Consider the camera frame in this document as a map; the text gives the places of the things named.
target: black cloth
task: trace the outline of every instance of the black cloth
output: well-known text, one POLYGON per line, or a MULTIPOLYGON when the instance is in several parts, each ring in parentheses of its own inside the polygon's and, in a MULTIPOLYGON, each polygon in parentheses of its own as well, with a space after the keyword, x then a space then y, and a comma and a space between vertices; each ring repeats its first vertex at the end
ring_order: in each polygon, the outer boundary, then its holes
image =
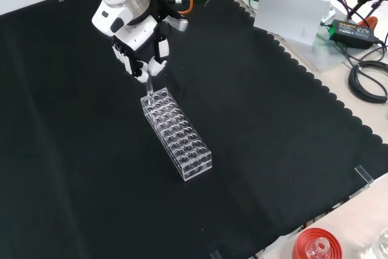
POLYGON ((93 28, 99 2, 0 17, 2 259, 246 259, 362 187, 356 166, 388 171, 378 136, 237 3, 210 0, 154 78, 213 153, 183 182, 145 85, 93 28))

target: white tabletop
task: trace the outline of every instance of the white tabletop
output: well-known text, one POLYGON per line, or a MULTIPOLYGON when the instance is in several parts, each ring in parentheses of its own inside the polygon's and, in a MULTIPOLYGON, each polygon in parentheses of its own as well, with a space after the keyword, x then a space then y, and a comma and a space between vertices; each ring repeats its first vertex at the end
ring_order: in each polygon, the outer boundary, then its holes
MULTIPOLYGON (((320 227, 331 232, 343 249, 344 259, 367 259, 370 245, 388 227, 388 177, 372 184, 330 214, 309 227, 320 227)), ((298 235, 281 248, 264 255, 264 259, 291 259, 298 235)))

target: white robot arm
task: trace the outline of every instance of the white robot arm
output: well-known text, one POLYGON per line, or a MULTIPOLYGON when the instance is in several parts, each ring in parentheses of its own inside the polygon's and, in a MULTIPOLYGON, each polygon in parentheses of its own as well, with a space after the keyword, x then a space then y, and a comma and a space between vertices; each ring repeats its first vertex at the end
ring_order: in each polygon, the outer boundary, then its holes
POLYGON ((167 62, 169 45, 159 31, 162 21, 181 31, 187 27, 187 21, 164 4, 163 0, 102 0, 92 18, 100 32, 113 38, 113 51, 128 74, 141 82, 149 72, 157 75, 167 62), (155 15, 156 8, 162 15, 155 15), (154 38, 156 52, 148 64, 140 60, 138 51, 150 38, 154 38))

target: red bottle cap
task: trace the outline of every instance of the red bottle cap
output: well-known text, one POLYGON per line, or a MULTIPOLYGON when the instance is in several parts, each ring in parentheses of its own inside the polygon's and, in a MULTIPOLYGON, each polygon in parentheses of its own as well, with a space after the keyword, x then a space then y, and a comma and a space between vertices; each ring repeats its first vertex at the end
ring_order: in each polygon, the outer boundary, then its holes
POLYGON ((330 255, 327 259, 342 259, 342 248, 338 240, 328 231, 311 227, 299 235, 292 250, 292 259, 309 259, 306 253, 311 242, 318 238, 326 238, 330 243, 330 255))

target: red object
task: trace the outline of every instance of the red object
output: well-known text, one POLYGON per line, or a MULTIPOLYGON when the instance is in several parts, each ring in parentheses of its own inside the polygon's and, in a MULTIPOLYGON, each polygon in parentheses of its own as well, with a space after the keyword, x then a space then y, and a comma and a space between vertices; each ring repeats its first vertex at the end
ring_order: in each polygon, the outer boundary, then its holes
POLYGON ((328 231, 318 227, 311 227, 299 235, 292 250, 292 259, 309 259, 306 253, 308 245, 318 238, 326 238, 330 243, 330 257, 328 259, 342 259, 342 248, 338 240, 328 231))
MULTIPOLYGON (((368 25, 370 28, 372 29, 375 29, 376 28, 376 25, 377 25, 377 22, 378 22, 378 19, 376 16, 370 16, 368 18, 365 19, 367 22, 368 22, 368 25)), ((359 23, 357 23, 358 25, 362 25, 363 27, 366 27, 366 24, 364 21, 360 21, 359 23)))

